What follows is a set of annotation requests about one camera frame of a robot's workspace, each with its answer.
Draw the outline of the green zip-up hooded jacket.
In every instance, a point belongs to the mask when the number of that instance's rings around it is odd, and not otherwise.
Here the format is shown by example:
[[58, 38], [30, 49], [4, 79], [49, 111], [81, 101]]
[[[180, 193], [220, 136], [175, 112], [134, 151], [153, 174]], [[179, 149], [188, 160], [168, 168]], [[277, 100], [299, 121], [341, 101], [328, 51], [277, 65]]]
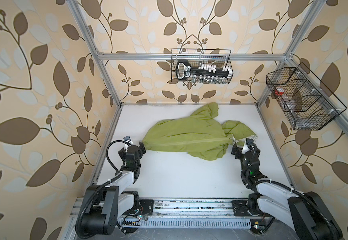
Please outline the green zip-up hooded jacket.
[[142, 142], [146, 150], [187, 153], [206, 161], [222, 158], [228, 146], [245, 144], [247, 138], [257, 140], [257, 134], [240, 121], [219, 123], [217, 103], [206, 104], [188, 117], [157, 122]]

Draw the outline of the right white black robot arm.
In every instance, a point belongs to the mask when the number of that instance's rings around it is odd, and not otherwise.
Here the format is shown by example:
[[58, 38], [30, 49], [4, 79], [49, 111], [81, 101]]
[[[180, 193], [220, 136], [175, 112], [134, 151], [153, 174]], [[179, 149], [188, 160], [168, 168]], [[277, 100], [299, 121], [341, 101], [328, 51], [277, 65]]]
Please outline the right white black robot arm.
[[276, 182], [260, 171], [260, 149], [253, 139], [234, 143], [231, 154], [240, 160], [240, 177], [251, 190], [248, 213], [268, 214], [293, 229], [301, 240], [340, 240], [343, 232], [322, 198], [315, 192], [303, 193]]

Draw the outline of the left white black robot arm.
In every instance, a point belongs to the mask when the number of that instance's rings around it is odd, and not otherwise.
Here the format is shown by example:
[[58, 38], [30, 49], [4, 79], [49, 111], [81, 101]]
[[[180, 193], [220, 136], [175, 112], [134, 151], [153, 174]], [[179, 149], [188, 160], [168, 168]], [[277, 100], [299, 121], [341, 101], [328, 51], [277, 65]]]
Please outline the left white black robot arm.
[[[119, 151], [123, 162], [118, 169], [111, 161], [109, 149], [122, 143], [127, 147]], [[133, 185], [141, 172], [141, 158], [146, 153], [144, 143], [133, 145], [125, 140], [115, 140], [106, 148], [106, 160], [116, 171], [116, 175], [101, 185], [91, 185], [86, 189], [84, 199], [75, 225], [80, 239], [89, 239], [96, 235], [111, 235], [116, 227], [124, 234], [127, 230], [119, 223], [119, 218], [127, 211], [138, 209], [137, 192], [126, 189]]]

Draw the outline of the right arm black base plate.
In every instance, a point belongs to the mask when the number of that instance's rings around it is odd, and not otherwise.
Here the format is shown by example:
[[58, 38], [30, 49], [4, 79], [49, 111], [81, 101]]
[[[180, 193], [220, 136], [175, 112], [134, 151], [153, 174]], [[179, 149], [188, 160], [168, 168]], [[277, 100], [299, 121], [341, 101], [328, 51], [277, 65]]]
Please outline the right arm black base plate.
[[248, 200], [233, 200], [231, 201], [232, 209], [235, 217], [262, 217], [263, 212], [259, 211], [257, 214], [253, 214], [248, 209]]

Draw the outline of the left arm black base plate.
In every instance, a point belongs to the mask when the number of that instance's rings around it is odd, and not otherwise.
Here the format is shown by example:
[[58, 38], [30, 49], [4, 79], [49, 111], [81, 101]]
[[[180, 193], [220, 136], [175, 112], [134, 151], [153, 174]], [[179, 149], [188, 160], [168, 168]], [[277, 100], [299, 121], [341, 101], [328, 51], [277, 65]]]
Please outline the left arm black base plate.
[[132, 210], [132, 216], [149, 216], [152, 215], [154, 211], [154, 200], [152, 199], [139, 199], [137, 201], [137, 206]]

